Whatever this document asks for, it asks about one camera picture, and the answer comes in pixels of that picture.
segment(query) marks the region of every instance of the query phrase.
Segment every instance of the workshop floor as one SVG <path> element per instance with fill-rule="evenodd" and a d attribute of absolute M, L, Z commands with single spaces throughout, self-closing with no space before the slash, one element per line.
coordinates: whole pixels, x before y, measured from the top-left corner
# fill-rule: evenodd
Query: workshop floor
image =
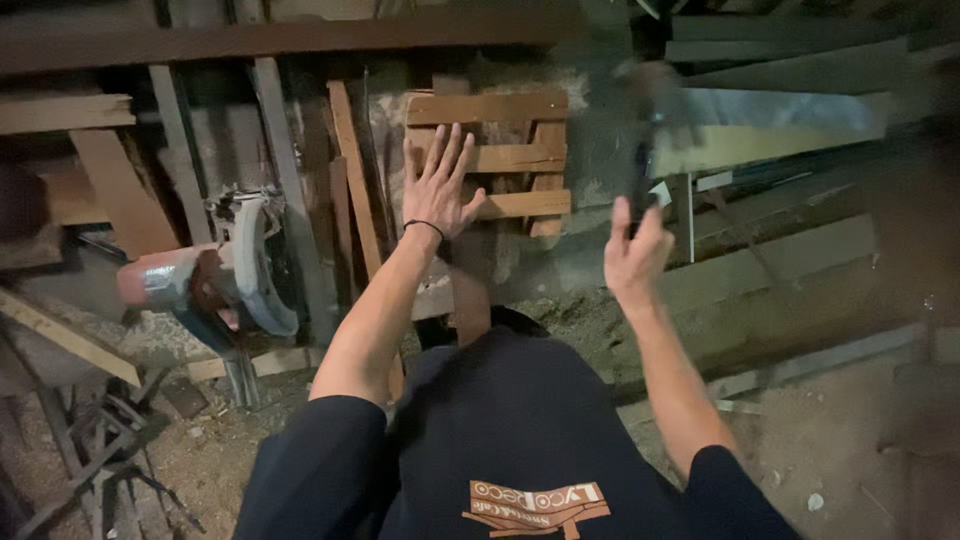
<path fill-rule="evenodd" d="M 605 293 L 597 294 L 597 298 L 574 299 L 562 303 L 559 310 L 537 314 L 560 338 L 584 351 L 588 361 L 599 364 L 602 377 L 616 377 L 605 371 L 611 370 L 611 356 L 597 352 L 616 351 L 622 344 L 615 343 L 619 338 L 611 342 L 610 333 L 595 326 L 613 324 L 618 314 L 602 300 Z M 610 312 L 610 321 L 594 311 L 600 306 Z M 578 313 L 578 309 L 593 313 Z M 581 325 L 568 325 L 575 314 Z M 579 340 L 567 335 L 577 326 L 581 326 L 575 332 Z M 876 446 L 893 414 L 893 367 L 905 361 L 910 361 L 907 352 L 864 360 L 749 397 L 760 405 L 760 415 L 728 414 L 748 472 L 774 506 L 808 537 L 895 537 L 897 524 L 890 516 L 899 515 L 904 474 L 899 458 L 879 454 Z M 630 367 L 626 360 L 615 365 L 617 373 Z M 154 473 L 177 491 L 208 531 L 200 535 L 175 513 L 186 538 L 229 538 L 258 442 L 280 429 L 302 403 L 310 379 L 307 372 L 261 379 L 266 405 L 252 414 L 228 407 L 226 389 L 212 381 L 200 384 L 211 405 L 192 421 L 181 420 L 162 397 L 155 398 L 155 408 L 170 424 L 148 446 Z M 3 437 L 0 456 L 24 494 L 41 505 L 63 480 L 60 459 L 36 400 L 22 400 L 18 412 L 25 440 Z M 649 408 L 643 403 L 630 405 L 621 408 L 621 416 L 641 453 L 676 480 L 656 425 L 649 420 Z M 814 493 L 824 503 L 810 511 L 808 500 Z M 84 529 L 75 512 L 51 537 L 86 538 Z M 129 537 L 118 532 L 119 538 Z M 163 536 L 147 531 L 147 538 Z"/>

